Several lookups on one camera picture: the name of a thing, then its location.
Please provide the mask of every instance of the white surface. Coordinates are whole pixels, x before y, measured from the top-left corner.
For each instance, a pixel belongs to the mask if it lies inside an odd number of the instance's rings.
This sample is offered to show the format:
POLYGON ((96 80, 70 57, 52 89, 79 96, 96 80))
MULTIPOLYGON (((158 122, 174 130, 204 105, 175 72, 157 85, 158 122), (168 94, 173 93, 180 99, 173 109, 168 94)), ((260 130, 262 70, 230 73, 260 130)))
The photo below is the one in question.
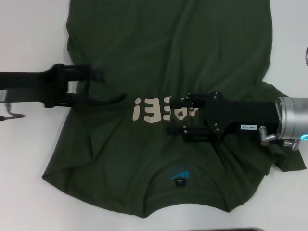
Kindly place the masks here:
MULTIPOLYGON (((292 97, 308 97, 308 1, 272 0, 273 50, 265 80, 292 97)), ((68 64, 68 0, 0 0, 0 71, 43 71, 68 64)), ((25 119, 0 123, 1 231, 158 231, 258 227, 308 230, 308 171, 273 168, 257 193, 231 213, 176 205, 146 219, 100 209, 41 179, 68 109, 19 103, 25 119)), ((4 106, 0 105, 0 115, 4 106)), ((308 142, 301 145, 308 164, 308 142)))

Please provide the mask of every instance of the green t-shirt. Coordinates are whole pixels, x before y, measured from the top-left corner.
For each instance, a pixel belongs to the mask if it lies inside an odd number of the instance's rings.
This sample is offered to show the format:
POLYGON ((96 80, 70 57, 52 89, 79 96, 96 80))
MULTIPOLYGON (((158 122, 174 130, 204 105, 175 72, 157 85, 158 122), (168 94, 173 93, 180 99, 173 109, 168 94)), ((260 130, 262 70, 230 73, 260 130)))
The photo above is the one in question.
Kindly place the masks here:
POLYGON ((200 126, 199 110, 170 111, 170 97, 222 92, 230 100, 274 101, 262 82, 270 63, 269 0, 71 0, 68 51, 105 73, 90 95, 115 105, 72 108, 44 180, 87 203, 146 217, 195 203, 231 211, 271 166, 306 169, 299 152, 228 135, 216 152, 184 143, 171 124, 200 126), (177 187, 176 179, 185 186, 177 187))

